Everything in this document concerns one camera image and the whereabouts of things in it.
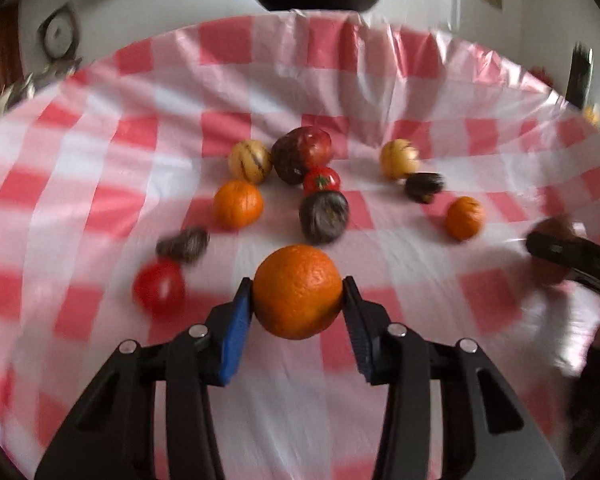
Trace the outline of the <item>brown red apple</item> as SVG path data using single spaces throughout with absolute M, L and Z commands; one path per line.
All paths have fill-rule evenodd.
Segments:
M 558 214 L 557 216 L 546 218 L 537 223 L 531 232 L 561 237 L 564 240 L 580 236 L 584 233 L 583 230 L 574 226 L 573 218 L 569 214 Z M 554 262 L 537 256 L 531 256 L 530 272 L 532 281 L 536 286 L 550 287 L 557 286 L 565 281 L 570 270 Z

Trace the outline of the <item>small orange mandarin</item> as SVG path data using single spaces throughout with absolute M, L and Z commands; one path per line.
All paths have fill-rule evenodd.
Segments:
M 450 237 L 464 242 L 477 236 L 486 223 L 486 212 L 481 203 L 469 196 L 460 196 L 448 207 L 444 228 Z

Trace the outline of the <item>large red tomato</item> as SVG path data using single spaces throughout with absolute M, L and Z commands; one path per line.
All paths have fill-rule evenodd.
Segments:
M 153 318 L 168 318 L 184 308 L 186 288 L 180 265 L 157 259 L 137 272 L 132 285 L 135 302 Z

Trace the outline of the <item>dark wrinkled fruit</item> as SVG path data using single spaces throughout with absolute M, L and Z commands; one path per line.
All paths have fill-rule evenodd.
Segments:
M 195 264 L 208 249 L 210 236 L 206 229 L 192 226 L 178 234 L 160 238 L 156 255 L 183 264 Z
M 313 245 L 326 245 L 338 240 L 347 229 L 349 203 L 339 191 L 318 191 L 306 196 L 299 207 L 299 220 L 304 237 Z
M 444 179 L 435 172 L 416 172 L 404 183 L 405 195 L 413 202 L 430 204 L 444 190 Z

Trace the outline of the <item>yellow striped melon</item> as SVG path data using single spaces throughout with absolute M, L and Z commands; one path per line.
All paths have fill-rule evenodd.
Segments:
M 228 169 L 235 179 L 261 184 L 271 173 L 271 154 L 257 140 L 245 140 L 235 144 L 227 157 Z
M 387 142 L 380 151 L 380 168 L 389 180 L 402 180 L 419 168 L 419 151 L 405 139 Z

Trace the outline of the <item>large orange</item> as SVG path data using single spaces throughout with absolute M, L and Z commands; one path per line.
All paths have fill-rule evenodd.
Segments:
M 302 340 L 327 330 L 340 312 L 341 295 L 336 264 L 308 245 L 277 249 L 254 274 L 254 315 L 279 338 Z

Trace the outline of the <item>medium orange mandarin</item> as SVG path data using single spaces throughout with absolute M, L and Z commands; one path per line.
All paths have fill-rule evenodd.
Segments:
M 214 223 L 225 231 L 238 231 L 258 221 L 264 209 L 260 190 L 253 184 L 231 180 L 215 193 L 212 202 Z

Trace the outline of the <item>small red tomato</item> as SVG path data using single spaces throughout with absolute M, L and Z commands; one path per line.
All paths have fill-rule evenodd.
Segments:
M 305 196 L 321 191 L 339 191 L 341 180 L 332 168 L 323 166 L 309 170 L 304 177 L 302 188 Z

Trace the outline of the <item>dark red wrinkled apple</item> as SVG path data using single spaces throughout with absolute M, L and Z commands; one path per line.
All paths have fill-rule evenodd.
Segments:
M 279 138 L 272 146 L 271 160 L 279 179 L 300 185 L 310 170 L 332 160 L 332 137 L 317 127 L 300 127 Z

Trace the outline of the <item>black thermos bottle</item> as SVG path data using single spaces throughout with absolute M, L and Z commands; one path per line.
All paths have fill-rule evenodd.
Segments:
M 593 71 L 593 51 L 578 42 L 572 51 L 566 100 L 578 110 L 583 110 Z

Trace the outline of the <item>red white checkered tablecloth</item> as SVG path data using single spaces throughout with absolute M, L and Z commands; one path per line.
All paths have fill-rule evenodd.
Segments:
M 118 343 L 167 341 L 230 300 L 276 249 L 303 240 L 298 188 L 269 177 L 260 219 L 213 224 L 212 200 L 243 140 L 300 126 L 332 137 L 351 208 L 327 253 L 363 296 L 423 337 L 470 337 L 557 453 L 568 382 L 600 298 L 534 287 L 524 234 L 566 212 L 600 243 L 600 133 L 514 63 L 444 32 L 354 14 L 262 14 L 155 36 L 53 84 L 0 119 L 0 443 L 24 474 Z M 444 190 L 410 200 L 380 151 L 405 139 Z M 445 231 L 460 196 L 481 232 Z M 133 299 L 160 238 L 200 226 L 179 263 L 183 310 L 153 318 Z

